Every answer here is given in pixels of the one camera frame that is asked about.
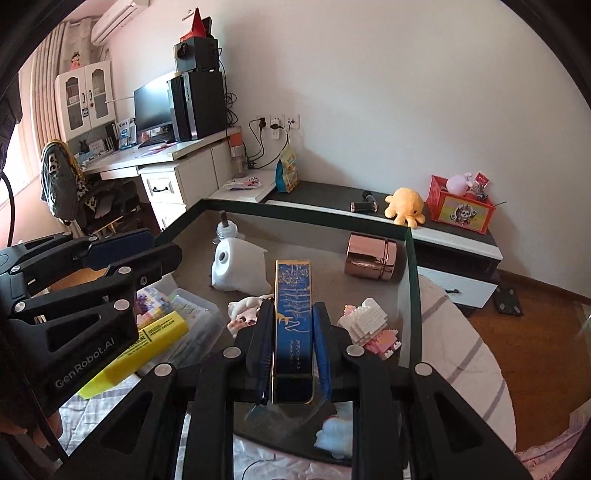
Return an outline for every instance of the red box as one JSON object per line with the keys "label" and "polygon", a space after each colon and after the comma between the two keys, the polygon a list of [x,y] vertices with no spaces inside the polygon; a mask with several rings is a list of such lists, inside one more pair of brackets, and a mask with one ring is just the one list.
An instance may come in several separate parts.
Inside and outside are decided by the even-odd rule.
{"label": "red box", "polygon": [[431,176],[431,187],[427,198],[431,219],[486,234],[488,223],[496,207],[489,199],[479,202],[452,195],[447,191],[446,183],[447,179]]}

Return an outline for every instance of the blue rectangular box with gold design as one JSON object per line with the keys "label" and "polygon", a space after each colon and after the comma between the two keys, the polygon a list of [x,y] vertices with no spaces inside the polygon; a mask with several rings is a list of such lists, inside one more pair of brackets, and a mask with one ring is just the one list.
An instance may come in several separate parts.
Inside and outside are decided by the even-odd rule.
{"label": "blue rectangular box with gold design", "polygon": [[309,260],[277,261],[275,310],[277,321],[271,401],[308,403],[314,395]]}

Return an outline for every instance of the pink plush toy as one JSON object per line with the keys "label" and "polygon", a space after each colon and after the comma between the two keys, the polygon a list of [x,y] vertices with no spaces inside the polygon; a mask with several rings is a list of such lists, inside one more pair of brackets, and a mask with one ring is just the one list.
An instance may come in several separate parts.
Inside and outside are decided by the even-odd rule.
{"label": "pink plush toy", "polygon": [[471,173],[465,173],[464,175],[454,175],[453,177],[449,178],[445,184],[447,191],[453,195],[463,197],[466,194],[468,187],[472,185],[472,182],[469,180],[471,177]]}

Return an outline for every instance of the copper cylinder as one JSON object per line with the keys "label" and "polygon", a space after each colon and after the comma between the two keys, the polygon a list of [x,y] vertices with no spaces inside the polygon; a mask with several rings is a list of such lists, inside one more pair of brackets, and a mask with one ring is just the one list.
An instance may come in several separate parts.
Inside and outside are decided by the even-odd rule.
{"label": "copper cylinder", "polygon": [[396,242],[352,233],[349,237],[345,273],[354,277],[390,280],[396,262]]}

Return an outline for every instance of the computer monitor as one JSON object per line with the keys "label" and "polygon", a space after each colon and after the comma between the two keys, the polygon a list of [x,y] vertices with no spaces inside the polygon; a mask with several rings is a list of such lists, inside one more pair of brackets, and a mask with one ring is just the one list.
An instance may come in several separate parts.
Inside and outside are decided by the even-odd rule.
{"label": "computer monitor", "polygon": [[134,92],[137,133],[173,123],[168,104],[167,82],[174,75],[174,72],[162,75]]}

